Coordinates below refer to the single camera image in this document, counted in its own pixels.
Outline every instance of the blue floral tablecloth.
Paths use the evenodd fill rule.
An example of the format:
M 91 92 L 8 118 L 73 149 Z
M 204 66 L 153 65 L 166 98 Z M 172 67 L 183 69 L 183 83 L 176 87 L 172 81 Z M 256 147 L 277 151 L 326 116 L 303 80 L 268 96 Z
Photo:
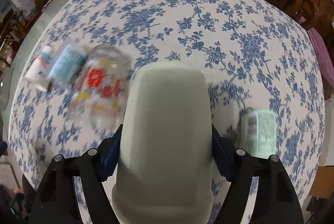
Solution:
M 92 47 L 117 46 L 132 59 L 130 85 L 139 68 L 155 61 L 178 60 L 200 69 L 213 124 L 233 141 L 247 108 L 273 110 L 278 156 L 304 201 L 322 151 L 324 100 L 308 35 L 289 16 L 263 0 L 70 0 L 40 38 L 26 69 L 43 46 L 58 48 L 67 38 Z M 43 93 L 23 79 L 17 87 L 10 146 L 35 188 L 55 154 L 78 156 L 113 135 L 67 119 L 70 98 L 69 90 Z M 89 223 L 80 180 L 75 182 L 83 220 Z M 104 183 L 109 197 L 114 183 L 115 176 Z M 214 168 L 209 223 L 223 203 L 224 185 Z M 251 216 L 256 188 L 255 178 L 242 223 Z

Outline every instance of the light blue package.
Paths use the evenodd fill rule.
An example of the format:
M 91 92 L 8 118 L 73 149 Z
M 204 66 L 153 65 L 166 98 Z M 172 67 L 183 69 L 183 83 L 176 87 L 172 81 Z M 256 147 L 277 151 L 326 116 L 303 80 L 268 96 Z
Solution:
M 270 110 L 256 110 L 241 117 L 239 147 L 250 155 L 268 158 L 277 153 L 276 114 Z
M 48 77 L 65 88 L 71 78 L 78 72 L 86 61 L 86 51 L 79 45 L 68 43 L 55 58 Z

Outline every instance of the cardboard box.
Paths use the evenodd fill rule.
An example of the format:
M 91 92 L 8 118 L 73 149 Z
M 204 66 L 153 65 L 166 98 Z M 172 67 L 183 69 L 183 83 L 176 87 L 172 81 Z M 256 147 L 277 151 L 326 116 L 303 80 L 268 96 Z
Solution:
M 333 191 L 334 167 L 319 167 L 310 190 L 310 195 L 328 199 Z

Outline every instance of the screw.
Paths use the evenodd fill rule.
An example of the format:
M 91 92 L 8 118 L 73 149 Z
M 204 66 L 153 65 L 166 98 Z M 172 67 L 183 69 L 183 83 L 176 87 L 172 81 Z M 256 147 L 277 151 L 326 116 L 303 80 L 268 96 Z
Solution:
M 243 149 L 239 148 L 239 149 L 237 149 L 237 154 L 240 155 L 240 156 L 244 156 L 246 154 L 246 152 Z
M 62 155 L 61 154 L 57 154 L 54 158 L 53 158 L 56 162 L 60 161 L 62 159 Z
M 271 160 L 273 160 L 274 162 L 278 162 L 279 158 L 277 155 L 272 155 L 270 156 Z
M 97 153 L 97 150 L 95 148 L 91 148 L 89 151 L 88 151 L 88 155 L 95 155 Z

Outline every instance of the tablecloth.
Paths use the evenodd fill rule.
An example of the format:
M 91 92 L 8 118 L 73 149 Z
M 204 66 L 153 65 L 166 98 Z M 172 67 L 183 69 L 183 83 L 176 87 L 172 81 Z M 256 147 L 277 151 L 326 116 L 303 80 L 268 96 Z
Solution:
M 207 82 L 212 122 L 236 140 L 240 115 L 253 109 L 277 114 L 277 154 L 302 203 L 317 171 L 324 133 L 324 100 L 319 66 L 306 31 L 264 0 L 70 0 L 55 16 L 32 52 L 26 69 L 46 44 L 67 38 L 116 46 L 132 59 L 130 83 L 142 66 L 181 61 L 200 69 Z M 71 89 L 43 93 L 24 79 L 11 110 L 9 140 L 33 187 L 55 154 L 79 156 L 113 131 L 67 118 Z M 90 222 L 75 179 L 83 220 Z M 115 183 L 104 183 L 108 197 Z M 226 193 L 214 167 L 213 223 Z M 257 189 L 253 179 L 249 206 Z

